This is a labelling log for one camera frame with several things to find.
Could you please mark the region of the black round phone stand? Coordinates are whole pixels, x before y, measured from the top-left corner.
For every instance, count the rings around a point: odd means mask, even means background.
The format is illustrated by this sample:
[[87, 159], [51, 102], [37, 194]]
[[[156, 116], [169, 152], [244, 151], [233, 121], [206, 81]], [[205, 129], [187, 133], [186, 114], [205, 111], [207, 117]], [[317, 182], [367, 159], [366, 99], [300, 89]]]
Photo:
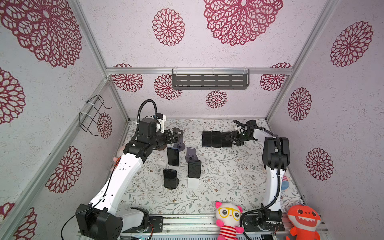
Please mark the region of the black round phone stand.
[[179, 185], [179, 179], [177, 177], [164, 179], [164, 187], [166, 189], [176, 189], [178, 185]]

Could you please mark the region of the black-haired boy plush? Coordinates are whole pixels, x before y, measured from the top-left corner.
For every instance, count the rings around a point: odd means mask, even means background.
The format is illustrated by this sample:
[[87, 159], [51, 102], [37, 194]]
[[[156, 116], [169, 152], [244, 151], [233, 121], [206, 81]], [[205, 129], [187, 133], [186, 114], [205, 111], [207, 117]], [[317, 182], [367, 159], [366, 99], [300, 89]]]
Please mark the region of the black-haired boy plush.
[[290, 177], [289, 172], [285, 171], [282, 177], [281, 190], [285, 191], [290, 187]]

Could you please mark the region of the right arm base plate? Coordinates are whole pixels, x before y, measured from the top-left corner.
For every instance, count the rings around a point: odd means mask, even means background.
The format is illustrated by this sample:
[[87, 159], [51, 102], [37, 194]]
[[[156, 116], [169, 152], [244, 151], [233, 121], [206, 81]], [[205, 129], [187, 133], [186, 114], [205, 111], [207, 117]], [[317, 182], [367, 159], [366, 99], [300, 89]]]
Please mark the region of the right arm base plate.
[[272, 214], [270, 216], [246, 215], [243, 219], [246, 232], [284, 232], [282, 217]]

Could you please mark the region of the pink white plush with glasses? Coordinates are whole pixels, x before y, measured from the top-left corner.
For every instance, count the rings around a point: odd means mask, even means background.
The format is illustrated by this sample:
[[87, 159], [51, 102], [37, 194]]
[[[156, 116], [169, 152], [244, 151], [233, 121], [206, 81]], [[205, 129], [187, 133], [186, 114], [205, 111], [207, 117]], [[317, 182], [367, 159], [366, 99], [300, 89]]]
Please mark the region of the pink white plush with glasses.
[[233, 203], [215, 202], [216, 225], [220, 228], [218, 240], [237, 240], [238, 234], [244, 233], [240, 226], [243, 209]]

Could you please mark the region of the grey wall shelf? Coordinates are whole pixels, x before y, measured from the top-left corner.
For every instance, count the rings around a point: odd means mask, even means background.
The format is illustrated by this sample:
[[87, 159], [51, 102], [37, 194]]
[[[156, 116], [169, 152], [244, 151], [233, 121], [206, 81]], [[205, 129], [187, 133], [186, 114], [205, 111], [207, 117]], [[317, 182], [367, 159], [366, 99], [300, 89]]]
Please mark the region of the grey wall shelf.
[[250, 75], [242, 74], [179, 74], [172, 69], [172, 87], [175, 90], [245, 90]]

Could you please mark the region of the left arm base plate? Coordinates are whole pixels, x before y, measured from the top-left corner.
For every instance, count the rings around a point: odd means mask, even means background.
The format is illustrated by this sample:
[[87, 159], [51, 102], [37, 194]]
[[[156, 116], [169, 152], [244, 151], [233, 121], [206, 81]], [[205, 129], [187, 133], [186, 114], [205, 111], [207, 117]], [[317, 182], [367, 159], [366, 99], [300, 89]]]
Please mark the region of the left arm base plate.
[[130, 228], [123, 231], [123, 233], [161, 233], [163, 231], [163, 225], [163, 216], [148, 216], [144, 217], [142, 223], [138, 227]]

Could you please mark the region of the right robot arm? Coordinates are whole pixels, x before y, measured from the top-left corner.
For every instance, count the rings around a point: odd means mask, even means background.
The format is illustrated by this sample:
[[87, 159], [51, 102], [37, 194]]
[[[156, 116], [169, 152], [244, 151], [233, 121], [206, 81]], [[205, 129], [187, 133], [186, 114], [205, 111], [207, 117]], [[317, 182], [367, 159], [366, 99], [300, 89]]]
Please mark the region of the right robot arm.
[[237, 129], [231, 132], [229, 139], [236, 146], [246, 141], [264, 140], [263, 165], [266, 170], [266, 195], [261, 207], [249, 213], [257, 213], [259, 224], [280, 224], [282, 222], [281, 191], [283, 176], [290, 164], [290, 146], [288, 138], [279, 137], [254, 120], [241, 123], [233, 120]]

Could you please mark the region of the teal-edged black phone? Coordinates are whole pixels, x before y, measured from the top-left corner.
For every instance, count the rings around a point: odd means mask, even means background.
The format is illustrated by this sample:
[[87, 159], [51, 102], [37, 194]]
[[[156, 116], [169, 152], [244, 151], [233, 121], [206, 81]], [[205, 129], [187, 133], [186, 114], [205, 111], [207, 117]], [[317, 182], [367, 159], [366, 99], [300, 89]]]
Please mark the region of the teal-edged black phone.
[[231, 132], [222, 132], [221, 133], [222, 148], [231, 148], [232, 147], [232, 137]]

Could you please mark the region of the purple phone stand middle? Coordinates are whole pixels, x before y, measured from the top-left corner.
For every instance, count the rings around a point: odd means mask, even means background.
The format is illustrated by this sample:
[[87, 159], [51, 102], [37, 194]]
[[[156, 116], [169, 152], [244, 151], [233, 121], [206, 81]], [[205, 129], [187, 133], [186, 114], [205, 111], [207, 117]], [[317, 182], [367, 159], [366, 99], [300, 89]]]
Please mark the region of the purple phone stand middle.
[[198, 160], [198, 156], [196, 154], [195, 148], [187, 147], [186, 150], [187, 151], [186, 151], [185, 159], [186, 159], [187, 163], [189, 163], [190, 161], [197, 161]]

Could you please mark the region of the wood-base round phone stand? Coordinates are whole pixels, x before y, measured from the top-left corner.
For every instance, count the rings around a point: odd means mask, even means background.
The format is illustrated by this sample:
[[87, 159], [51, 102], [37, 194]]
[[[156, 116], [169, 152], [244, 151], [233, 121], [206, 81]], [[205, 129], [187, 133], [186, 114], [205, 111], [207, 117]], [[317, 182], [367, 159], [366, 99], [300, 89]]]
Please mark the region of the wood-base round phone stand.
[[165, 150], [167, 148], [167, 146], [168, 145], [159, 145], [159, 146], [157, 146], [156, 150], [157, 151], [163, 151], [163, 150]]

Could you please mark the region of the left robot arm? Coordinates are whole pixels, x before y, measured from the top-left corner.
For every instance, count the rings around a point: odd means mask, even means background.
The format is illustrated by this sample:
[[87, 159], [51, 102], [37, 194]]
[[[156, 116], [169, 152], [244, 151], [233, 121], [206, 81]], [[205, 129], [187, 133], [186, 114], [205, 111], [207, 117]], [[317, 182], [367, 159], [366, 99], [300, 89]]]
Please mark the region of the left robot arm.
[[87, 204], [80, 204], [75, 217], [81, 235], [93, 240], [116, 240], [132, 228], [145, 230], [148, 213], [131, 208], [117, 215], [120, 200], [128, 185], [154, 150], [179, 142], [184, 132], [178, 128], [167, 130], [165, 119], [144, 118], [137, 122], [134, 137], [125, 145], [113, 171], [98, 194]]

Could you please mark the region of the silver phone stand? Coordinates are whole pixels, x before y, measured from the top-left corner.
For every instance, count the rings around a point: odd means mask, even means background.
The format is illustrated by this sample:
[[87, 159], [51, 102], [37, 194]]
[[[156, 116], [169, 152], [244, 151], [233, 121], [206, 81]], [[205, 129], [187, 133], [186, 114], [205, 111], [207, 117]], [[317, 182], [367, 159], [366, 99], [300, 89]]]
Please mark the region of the silver phone stand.
[[180, 167], [179, 166], [170, 166], [170, 169], [175, 170], [177, 173], [180, 172]]

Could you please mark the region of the blue-edged black phone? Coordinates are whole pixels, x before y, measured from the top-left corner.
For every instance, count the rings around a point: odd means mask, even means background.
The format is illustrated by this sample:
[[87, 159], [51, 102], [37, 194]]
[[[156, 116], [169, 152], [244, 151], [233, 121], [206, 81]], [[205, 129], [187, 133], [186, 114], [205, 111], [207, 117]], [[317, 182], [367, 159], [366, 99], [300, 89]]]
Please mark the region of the blue-edged black phone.
[[168, 165], [180, 166], [180, 152], [177, 148], [167, 148]]

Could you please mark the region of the red monster plush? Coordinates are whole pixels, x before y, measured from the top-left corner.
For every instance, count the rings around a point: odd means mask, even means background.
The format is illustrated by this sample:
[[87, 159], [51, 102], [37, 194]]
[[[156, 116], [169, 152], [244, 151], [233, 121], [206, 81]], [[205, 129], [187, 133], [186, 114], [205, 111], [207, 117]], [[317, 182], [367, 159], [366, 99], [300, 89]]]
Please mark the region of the red monster plush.
[[316, 231], [321, 223], [320, 215], [312, 208], [304, 205], [292, 206], [288, 213], [288, 219], [293, 224], [290, 230], [297, 240], [320, 240], [320, 234]]

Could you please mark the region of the aluminium mounting rail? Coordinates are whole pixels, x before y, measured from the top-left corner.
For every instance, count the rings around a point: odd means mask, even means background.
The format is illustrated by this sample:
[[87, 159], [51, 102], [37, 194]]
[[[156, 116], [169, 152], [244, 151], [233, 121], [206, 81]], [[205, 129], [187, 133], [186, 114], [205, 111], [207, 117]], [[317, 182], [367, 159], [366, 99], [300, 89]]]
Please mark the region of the aluminium mounting rail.
[[[152, 240], [214, 240], [217, 238], [220, 228], [216, 225], [214, 214], [192, 214], [192, 215], [149, 215], [163, 216], [164, 225], [161, 233], [128, 233], [127, 227], [112, 226], [112, 237], [114, 240], [152, 239]], [[284, 232], [246, 232], [252, 240], [272, 239], [276, 236], [278, 240], [284, 240], [290, 235], [293, 224], [289, 221], [287, 214], [282, 215], [285, 227]]]

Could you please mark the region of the pink plush with red bow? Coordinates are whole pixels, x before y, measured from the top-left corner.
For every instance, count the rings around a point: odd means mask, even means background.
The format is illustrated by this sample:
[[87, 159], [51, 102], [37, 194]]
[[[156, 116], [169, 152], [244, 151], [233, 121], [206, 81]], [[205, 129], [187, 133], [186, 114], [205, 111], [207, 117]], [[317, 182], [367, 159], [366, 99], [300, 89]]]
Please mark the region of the pink plush with red bow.
[[123, 153], [123, 150], [125, 149], [125, 146], [123, 145], [123, 146], [121, 146], [119, 149], [118, 149], [118, 151], [117, 151], [117, 153], [116, 153], [116, 156], [115, 157], [113, 157], [113, 162], [114, 162], [114, 165], [115, 165], [115, 163], [117, 162], [117, 160], [124, 154]]

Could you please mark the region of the purple phone stand far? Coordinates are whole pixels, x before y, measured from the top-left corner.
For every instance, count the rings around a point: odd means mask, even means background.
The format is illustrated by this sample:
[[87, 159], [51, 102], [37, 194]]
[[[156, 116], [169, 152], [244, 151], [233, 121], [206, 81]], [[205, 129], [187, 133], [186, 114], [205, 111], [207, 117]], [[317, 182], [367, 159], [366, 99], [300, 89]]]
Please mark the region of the purple phone stand far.
[[180, 152], [185, 150], [184, 137], [180, 137], [179, 141], [174, 144], [174, 148], [178, 149]]

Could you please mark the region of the purple phone stand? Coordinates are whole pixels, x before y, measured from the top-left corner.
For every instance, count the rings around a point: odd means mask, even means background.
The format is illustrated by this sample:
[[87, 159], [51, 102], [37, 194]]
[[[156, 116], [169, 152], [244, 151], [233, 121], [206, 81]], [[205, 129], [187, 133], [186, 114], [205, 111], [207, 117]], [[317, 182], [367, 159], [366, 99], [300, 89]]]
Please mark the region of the purple phone stand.
[[187, 151], [186, 151], [185, 159], [186, 159], [187, 163], [189, 163], [190, 161], [197, 161], [198, 160], [198, 156], [196, 154], [195, 148], [187, 147], [186, 150]]
[[180, 152], [185, 150], [184, 137], [180, 137], [179, 141], [174, 144], [174, 148], [178, 149]]

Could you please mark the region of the white phone stand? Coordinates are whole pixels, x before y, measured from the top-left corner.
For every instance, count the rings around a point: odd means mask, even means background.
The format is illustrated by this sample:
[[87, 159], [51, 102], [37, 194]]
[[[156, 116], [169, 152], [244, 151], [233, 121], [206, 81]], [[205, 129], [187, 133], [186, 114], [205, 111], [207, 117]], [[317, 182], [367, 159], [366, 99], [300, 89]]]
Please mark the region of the white phone stand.
[[199, 189], [200, 179], [197, 178], [188, 178], [188, 188], [189, 189]]

